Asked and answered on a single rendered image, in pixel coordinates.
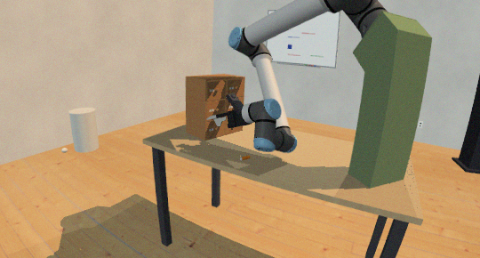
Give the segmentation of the brown wooden chest of drawers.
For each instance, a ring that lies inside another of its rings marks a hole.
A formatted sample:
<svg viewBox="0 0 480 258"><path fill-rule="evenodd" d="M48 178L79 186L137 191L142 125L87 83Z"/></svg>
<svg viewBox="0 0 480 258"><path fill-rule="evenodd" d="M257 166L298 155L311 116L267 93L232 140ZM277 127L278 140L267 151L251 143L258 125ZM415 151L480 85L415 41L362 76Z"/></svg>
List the brown wooden chest of drawers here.
<svg viewBox="0 0 480 258"><path fill-rule="evenodd" d="M225 132L223 135L213 137L206 140L206 102L207 102L207 81L211 80L226 80L226 96L228 79L245 77L216 74L216 75L202 75L186 77L186 133L192 134L202 140L210 140L213 138L227 135L226 120Z"/></svg>

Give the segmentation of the brown wooden drawer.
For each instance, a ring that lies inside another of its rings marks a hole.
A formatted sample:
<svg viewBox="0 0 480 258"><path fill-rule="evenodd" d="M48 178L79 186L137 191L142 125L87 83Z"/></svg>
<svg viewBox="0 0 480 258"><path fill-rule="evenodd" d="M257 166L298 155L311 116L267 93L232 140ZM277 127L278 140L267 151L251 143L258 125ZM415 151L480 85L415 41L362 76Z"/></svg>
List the brown wooden drawer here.
<svg viewBox="0 0 480 258"><path fill-rule="evenodd" d="M226 100L215 100L206 102L206 118L209 116L214 116L218 114L225 113L225 102Z"/></svg>
<svg viewBox="0 0 480 258"><path fill-rule="evenodd" d="M243 103L243 97L239 96L238 99ZM231 110L234 110L234 108L232 107L232 105L229 103L228 99L227 99L227 110L226 110L226 113L227 111L231 111Z"/></svg>
<svg viewBox="0 0 480 258"><path fill-rule="evenodd" d="M239 131L239 130L242 130L242 126L228 128L228 117L227 117L227 119L226 119L226 133L232 133L232 132Z"/></svg>
<svg viewBox="0 0 480 258"><path fill-rule="evenodd" d="M223 135L225 132L225 121L221 122L221 126L216 126L214 120L206 121L206 140Z"/></svg>
<svg viewBox="0 0 480 258"><path fill-rule="evenodd" d="M227 95L229 93L235 93L236 96L244 95L244 80L239 78L228 80Z"/></svg>
<svg viewBox="0 0 480 258"><path fill-rule="evenodd" d="M219 88L219 89L217 89ZM226 98L226 80L207 81L207 101Z"/></svg>

